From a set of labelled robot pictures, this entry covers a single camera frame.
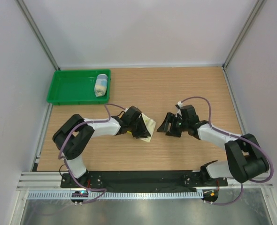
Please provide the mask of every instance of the white backdrop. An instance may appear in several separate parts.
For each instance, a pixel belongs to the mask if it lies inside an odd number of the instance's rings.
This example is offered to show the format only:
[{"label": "white backdrop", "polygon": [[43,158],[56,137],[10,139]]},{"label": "white backdrop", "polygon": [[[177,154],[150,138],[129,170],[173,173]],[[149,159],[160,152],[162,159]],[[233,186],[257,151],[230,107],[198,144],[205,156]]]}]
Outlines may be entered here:
[{"label": "white backdrop", "polygon": [[60,67],[225,62],[256,0],[24,0]]},{"label": "white backdrop", "polygon": [[0,0],[0,225],[34,159],[54,68],[13,0]]},{"label": "white backdrop", "polygon": [[267,1],[227,70],[247,131],[272,157],[277,188],[277,0]]}]

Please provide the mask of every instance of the green tray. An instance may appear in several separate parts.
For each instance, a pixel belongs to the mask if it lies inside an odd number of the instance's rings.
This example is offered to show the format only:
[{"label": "green tray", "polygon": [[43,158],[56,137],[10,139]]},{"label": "green tray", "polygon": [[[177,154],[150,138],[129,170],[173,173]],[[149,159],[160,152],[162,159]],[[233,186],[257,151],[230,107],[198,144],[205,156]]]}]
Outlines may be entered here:
[{"label": "green tray", "polygon": [[[96,97],[94,92],[99,74],[108,76],[107,91],[102,97]],[[105,104],[109,101],[110,80],[109,69],[55,71],[47,102],[53,105]]]}]

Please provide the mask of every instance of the reflective floor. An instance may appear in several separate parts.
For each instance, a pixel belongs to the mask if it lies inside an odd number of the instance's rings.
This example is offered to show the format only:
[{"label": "reflective floor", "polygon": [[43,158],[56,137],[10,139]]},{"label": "reflective floor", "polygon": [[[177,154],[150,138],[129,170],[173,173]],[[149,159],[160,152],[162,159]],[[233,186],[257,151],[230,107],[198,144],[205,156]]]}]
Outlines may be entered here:
[{"label": "reflective floor", "polygon": [[[221,189],[217,202],[231,201],[238,194],[238,189]],[[272,222],[261,190],[245,189],[242,198],[230,206],[209,205],[200,199],[108,200],[83,206],[73,206],[70,200],[28,200],[21,224],[272,225]]]}]

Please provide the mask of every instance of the rolled towel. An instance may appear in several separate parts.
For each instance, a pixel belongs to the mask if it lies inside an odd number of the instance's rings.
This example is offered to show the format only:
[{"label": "rolled towel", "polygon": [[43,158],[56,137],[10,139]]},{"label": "rolled towel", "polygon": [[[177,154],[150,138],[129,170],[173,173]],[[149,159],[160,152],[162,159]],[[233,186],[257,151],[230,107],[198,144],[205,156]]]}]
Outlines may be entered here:
[{"label": "rolled towel", "polygon": [[99,74],[97,76],[97,80],[94,88],[96,97],[101,97],[105,95],[107,90],[107,81],[108,81],[108,77],[106,74]]}]

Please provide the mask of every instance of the wooden tabletop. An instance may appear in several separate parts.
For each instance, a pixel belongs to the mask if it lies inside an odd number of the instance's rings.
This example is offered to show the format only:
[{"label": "wooden tabletop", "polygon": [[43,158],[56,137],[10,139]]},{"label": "wooden tabletop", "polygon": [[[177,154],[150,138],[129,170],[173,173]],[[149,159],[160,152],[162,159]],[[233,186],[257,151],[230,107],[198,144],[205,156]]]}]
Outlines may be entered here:
[{"label": "wooden tabletop", "polygon": [[[220,67],[116,68],[112,69],[110,103],[138,107],[156,121],[155,130],[166,113],[176,113],[175,104],[190,96],[206,97],[212,105],[214,125],[240,133],[239,123]],[[200,120],[208,120],[204,100],[194,99]],[[121,111],[110,106],[112,115]],[[38,171],[58,171],[62,160],[52,141],[53,134],[75,113],[84,118],[103,119],[108,115],[103,105],[54,106],[46,132]],[[150,143],[130,134],[100,136],[89,141],[83,152],[88,170],[194,170],[213,160],[225,160],[224,150],[199,141],[183,132],[181,138],[153,134]]]}]

